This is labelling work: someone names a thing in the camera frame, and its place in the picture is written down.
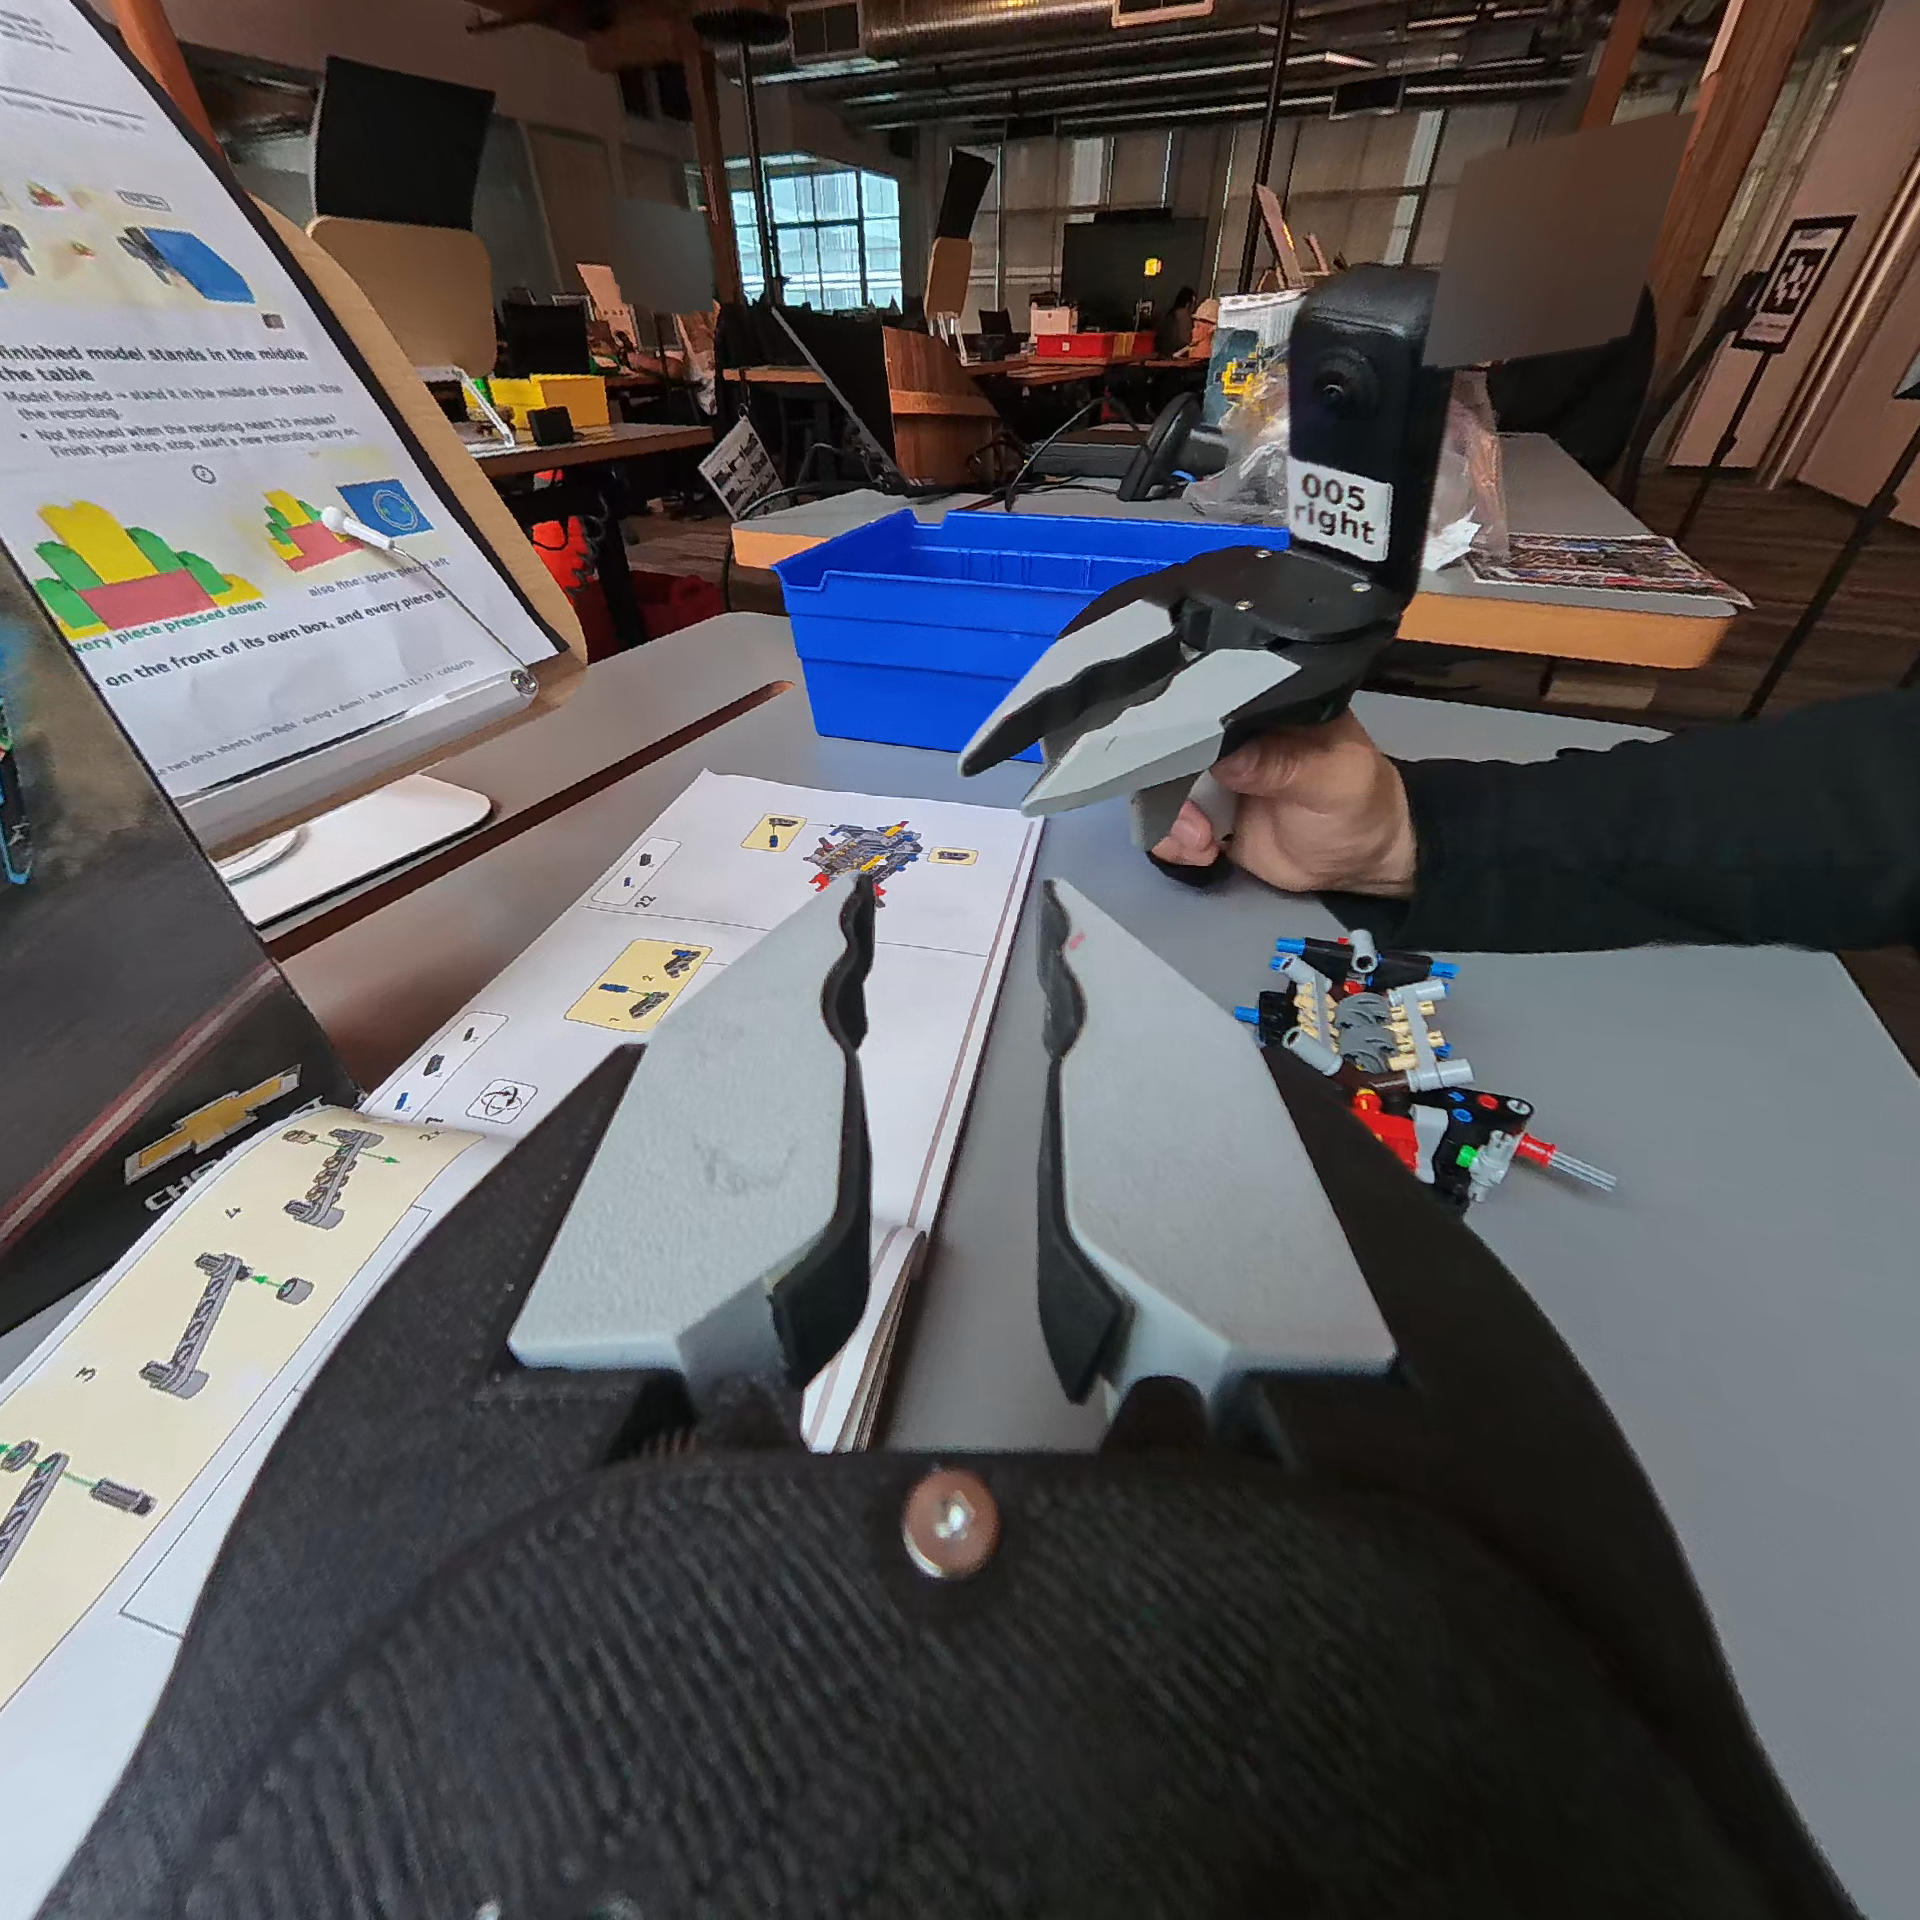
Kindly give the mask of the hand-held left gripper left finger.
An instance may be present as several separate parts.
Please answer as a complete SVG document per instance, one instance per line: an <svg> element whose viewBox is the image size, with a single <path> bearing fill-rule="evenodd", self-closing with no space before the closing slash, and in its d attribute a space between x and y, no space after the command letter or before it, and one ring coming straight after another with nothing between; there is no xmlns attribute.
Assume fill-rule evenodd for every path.
<svg viewBox="0 0 1920 1920"><path fill-rule="evenodd" d="M513 1328L537 1368L803 1392L873 1286L873 878L839 878L644 1049Z"/></svg>

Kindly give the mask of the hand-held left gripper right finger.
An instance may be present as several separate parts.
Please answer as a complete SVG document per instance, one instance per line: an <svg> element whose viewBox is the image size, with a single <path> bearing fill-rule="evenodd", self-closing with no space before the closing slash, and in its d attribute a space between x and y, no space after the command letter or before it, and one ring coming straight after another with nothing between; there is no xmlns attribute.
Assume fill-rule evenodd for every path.
<svg viewBox="0 0 1920 1920"><path fill-rule="evenodd" d="M1071 1403L1140 1380L1387 1378L1397 1342L1259 1046L1066 879L1043 882L1037 1309Z"/></svg>

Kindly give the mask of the partly built lego model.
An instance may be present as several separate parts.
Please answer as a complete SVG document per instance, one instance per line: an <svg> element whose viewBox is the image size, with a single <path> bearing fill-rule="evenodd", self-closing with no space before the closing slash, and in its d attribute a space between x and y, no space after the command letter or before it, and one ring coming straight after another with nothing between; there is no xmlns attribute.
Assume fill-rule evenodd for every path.
<svg viewBox="0 0 1920 1920"><path fill-rule="evenodd" d="M1274 939L1274 983L1236 1009L1260 1049L1330 1078L1357 1122L1434 1200L1464 1213L1533 1165L1596 1190L1617 1178L1534 1129L1534 1106L1493 1090L1441 1032L1457 968L1427 950L1380 949L1357 929L1331 939Z"/></svg>

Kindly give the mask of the lego instruction booklet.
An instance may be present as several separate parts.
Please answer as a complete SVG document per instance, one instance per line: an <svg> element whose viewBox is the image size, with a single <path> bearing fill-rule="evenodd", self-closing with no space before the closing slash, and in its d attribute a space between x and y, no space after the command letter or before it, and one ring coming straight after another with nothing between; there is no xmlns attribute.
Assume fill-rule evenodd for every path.
<svg viewBox="0 0 1920 1920"><path fill-rule="evenodd" d="M4 1740L144 1719L350 1313L589 1068L854 878L879 882L873 1289L800 1428L866 1448L1037 850L1007 809L704 772L360 1108L299 1106L163 1210L4 1392Z"/></svg>

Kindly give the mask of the person's right forearm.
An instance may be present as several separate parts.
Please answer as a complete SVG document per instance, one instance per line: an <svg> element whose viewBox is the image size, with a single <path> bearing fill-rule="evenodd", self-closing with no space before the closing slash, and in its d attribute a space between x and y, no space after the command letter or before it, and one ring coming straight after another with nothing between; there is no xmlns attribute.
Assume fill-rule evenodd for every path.
<svg viewBox="0 0 1920 1920"><path fill-rule="evenodd" d="M1914 688L1403 786L1416 946L1919 946Z"/></svg>

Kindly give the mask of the black lego set box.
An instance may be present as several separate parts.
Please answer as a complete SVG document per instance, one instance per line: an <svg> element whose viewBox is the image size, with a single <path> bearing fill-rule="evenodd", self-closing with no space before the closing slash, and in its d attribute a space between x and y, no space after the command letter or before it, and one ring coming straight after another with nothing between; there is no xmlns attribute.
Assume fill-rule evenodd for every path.
<svg viewBox="0 0 1920 1920"><path fill-rule="evenodd" d="M360 1089L4 560L4 1332L220 1155Z"/></svg>

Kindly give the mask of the person's right hand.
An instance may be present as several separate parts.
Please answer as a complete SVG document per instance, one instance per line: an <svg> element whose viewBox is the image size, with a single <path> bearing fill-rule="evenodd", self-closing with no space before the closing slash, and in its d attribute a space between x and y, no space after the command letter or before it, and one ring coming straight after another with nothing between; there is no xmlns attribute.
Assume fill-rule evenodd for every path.
<svg viewBox="0 0 1920 1920"><path fill-rule="evenodd" d="M1357 713L1260 735L1219 759L1213 780L1236 798L1236 832L1184 802L1149 850L1163 868L1207 870L1226 858L1290 895L1413 898L1407 786Z"/></svg>

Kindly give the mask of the blue plastic bin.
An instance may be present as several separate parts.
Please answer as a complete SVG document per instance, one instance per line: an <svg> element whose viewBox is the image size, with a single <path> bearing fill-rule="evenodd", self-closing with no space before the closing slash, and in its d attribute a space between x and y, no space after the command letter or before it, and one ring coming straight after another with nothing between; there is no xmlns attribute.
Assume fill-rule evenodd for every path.
<svg viewBox="0 0 1920 1920"><path fill-rule="evenodd" d="M1100 593L1280 526L953 512L881 516L779 563L820 735L957 753Z"/></svg>

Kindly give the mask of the tan edged background table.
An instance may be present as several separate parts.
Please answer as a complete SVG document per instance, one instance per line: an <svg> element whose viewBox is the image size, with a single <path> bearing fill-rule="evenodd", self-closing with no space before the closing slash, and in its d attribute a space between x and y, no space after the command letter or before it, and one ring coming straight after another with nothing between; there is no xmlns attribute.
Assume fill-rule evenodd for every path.
<svg viewBox="0 0 1920 1920"><path fill-rule="evenodd" d="M1510 530L1553 538L1644 535L1606 486L1581 468L1553 438L1504 438L1504 489ZM739 520L733 556L773 568L839 535L889 516L907 500L854 489L830 500ZM1400 638L1457 646L1480 653L1533 653L1553 659L1621 663L1634 669L1699 669L1719 652L1739 609L1707 593L1579 592L1537 582L1480 582L1464 563L1423 573Z"/></svg>

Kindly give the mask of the black barcode scanner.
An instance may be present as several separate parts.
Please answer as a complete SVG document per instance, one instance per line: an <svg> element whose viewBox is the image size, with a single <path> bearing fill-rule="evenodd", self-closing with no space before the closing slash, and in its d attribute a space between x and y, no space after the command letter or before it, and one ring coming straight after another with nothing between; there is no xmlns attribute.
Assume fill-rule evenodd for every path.
<svg viewBox="0 0 1920 1920"><path fill-rule="evenodd" d="M1201 392L1184 392L1167 402L1147 438L1140 439L1137 455L1120 476L1117 500L1149 500L1176 470L1184 470L1187 442L1191 439L1196 425L1203 419Z"/></svg>

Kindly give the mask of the colourful printed paper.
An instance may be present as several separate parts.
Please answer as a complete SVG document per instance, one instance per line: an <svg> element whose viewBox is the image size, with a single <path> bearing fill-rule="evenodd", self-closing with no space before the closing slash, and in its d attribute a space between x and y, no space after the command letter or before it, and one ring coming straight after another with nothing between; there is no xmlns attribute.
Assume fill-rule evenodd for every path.
<svg viewBox="0 0 1920 1920"><path fill-rule="evenodd" d="M1496 586L1573 589L1589 593L1690 598L1747 610L1753 600L1657 535L1557 538L1510 530L1504 555L1473 546L1460 565Z"/></svg>

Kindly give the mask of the black computer monitor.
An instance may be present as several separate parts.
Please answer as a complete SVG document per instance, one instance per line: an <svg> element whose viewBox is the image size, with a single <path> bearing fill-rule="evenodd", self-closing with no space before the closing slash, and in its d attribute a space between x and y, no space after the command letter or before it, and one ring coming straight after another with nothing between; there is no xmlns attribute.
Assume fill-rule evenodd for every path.
<svg viewBox="0 0 1920 1920"><path fill-rule="evenodd" d="M1210 219L1143 213L1099 213L1064 229L1057 290L1079 308L1080 328L1137 328L1137 306L1149 299L1167 315L1184 289L1213 286Z"/></svg>

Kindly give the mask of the black and white marker sign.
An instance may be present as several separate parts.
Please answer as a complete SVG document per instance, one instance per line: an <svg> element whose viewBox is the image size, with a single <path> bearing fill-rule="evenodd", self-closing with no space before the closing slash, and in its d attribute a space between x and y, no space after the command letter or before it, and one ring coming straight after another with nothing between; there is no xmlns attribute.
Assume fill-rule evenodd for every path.
<svg viewBox="0 0 1920 1920"><path fill-rule="evenodd" d="M1857 213L1809 213L1791 219L1731 345L1753 355L1784 355L1824 289Z"/></svg>

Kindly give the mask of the yellow box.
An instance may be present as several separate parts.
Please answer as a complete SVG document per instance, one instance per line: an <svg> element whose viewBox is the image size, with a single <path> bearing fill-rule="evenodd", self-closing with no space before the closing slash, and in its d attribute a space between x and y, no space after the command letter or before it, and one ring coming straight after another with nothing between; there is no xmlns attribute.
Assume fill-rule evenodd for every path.
<svg viewBox="0 0 1920 1920"><path fill-rule="evenodd" d="M564 409L579 438L611 425L606 380L600 373L536 373L501 378L486 382L494 412L533 438L533 415Z"/></svg>

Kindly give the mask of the printed instruction sheet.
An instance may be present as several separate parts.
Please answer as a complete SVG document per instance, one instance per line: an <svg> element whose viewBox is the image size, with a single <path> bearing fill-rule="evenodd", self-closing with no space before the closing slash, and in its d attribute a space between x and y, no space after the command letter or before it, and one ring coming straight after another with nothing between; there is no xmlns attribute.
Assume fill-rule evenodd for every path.
<svg viewBox="0 0 1920 1920"><path fill-rule="evenodd" d="M4 6L4 552L179 800L557 652L239 192L84 3Z"/></svg>

